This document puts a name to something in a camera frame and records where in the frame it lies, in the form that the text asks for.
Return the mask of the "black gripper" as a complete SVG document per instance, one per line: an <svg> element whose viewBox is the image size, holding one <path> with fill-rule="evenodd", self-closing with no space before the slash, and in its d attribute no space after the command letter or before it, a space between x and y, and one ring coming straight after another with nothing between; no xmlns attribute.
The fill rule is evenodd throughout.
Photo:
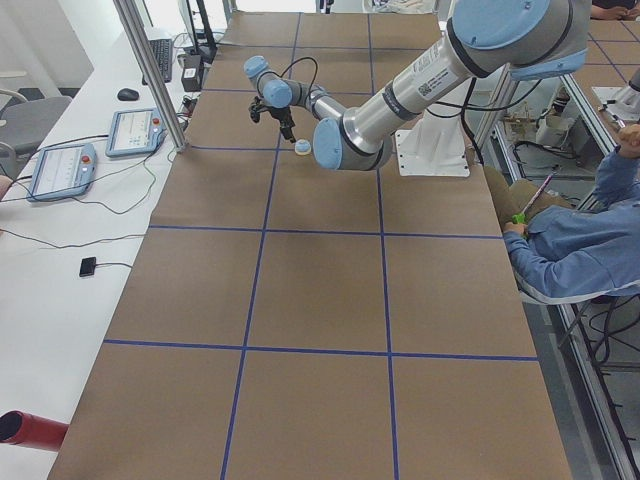
<svg viewBox="0 0 640 480"><path fill-rule="evenodd" d="M289 106L275 107L267 104L263 98L255 96L249 105L250 119L254 123L259 123L263 113L269 113L273 119L279 122L280 133L286 141L290 143L296 142L296 137L293 132L295 122L293 121Z"/></svg>

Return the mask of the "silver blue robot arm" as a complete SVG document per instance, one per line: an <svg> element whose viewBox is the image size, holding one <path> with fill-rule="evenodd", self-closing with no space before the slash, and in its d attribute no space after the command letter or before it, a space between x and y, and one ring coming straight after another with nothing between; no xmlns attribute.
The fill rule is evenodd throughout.
<svg viewBox="0 0 640 480"><path fill-rule="evenodd" d="M585 62L588 1L459 1L442 38L359 107L323 88L286 80L262 56L244 64L256 111L303 107L318 121L312 140L325 169L371 171L391 155L393 133L469 78L507 65L517 81L573 73Z"/></svg>

